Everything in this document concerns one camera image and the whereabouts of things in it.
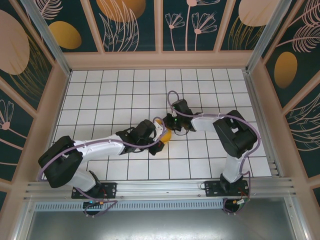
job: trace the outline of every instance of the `flower illustration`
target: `flower illustration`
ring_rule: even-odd
[[[217,4],[219,3],[220,0],[186,0],[186,3],[190,6],[190,7],[195,7],[195,6],[199,6],[199,5],[211,5],[211,4]]]
[[[165,15],[165,20],[170,28],[173,51],[176,51],[175,44],[174,44],[174,38],[172,36],[172,29],[177,29],[177,28],[183,27],[185,25],[185,22],[182,21],[183,18],[181,16],[181,13],[179,13],[179,14],[174,13],[174,14],[172,14],[172,16],[170,15],[170,13],[168,13]]]
[[[14,114],[15,105],[8,101],[7,107],[4,100],[0,100],[0,129],[8,130],[10,128],[10,121]]]
[[[195,42],[194,42],[194,50],[197,51],[197,38],[199,34],[207,34],[217,30],[217,25],[214,25],[216,22],[214,18],[214,13],[202,14],[201,18],[199,18],[199,13],[192,14],[192,25],[195,33]]]

